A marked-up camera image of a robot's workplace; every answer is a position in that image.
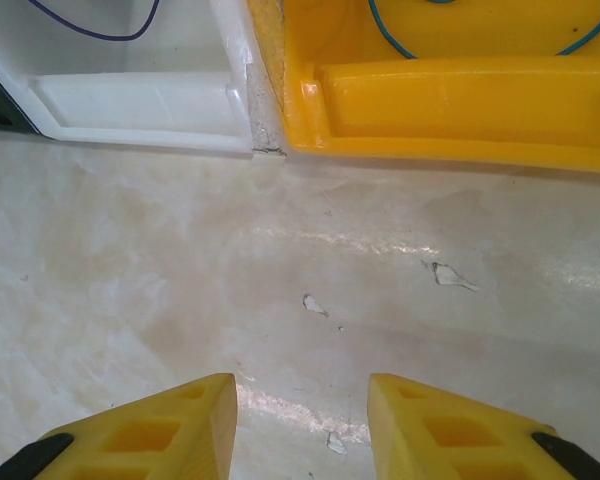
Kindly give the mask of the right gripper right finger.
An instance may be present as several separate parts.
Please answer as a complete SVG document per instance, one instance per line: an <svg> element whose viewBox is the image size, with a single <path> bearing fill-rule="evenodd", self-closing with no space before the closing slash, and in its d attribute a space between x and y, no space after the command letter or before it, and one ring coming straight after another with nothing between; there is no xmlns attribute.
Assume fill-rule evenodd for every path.
<svg viewBox="0 0 600 480"><path fill-rule="evenodd" d="M531 418L393 374L369 378L379 479L600 479L600 462Z"/></svg>

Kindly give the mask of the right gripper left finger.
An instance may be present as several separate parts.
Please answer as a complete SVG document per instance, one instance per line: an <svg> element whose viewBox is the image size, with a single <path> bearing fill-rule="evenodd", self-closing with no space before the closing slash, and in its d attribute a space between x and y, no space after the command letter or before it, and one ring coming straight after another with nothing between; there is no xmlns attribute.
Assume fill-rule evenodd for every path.
<svg viewBox="0 0 600 480"><path fill-rule="evenodd" d="M0 479L226 479L236 381L209 375L58 427L0 465Z"/></svg>

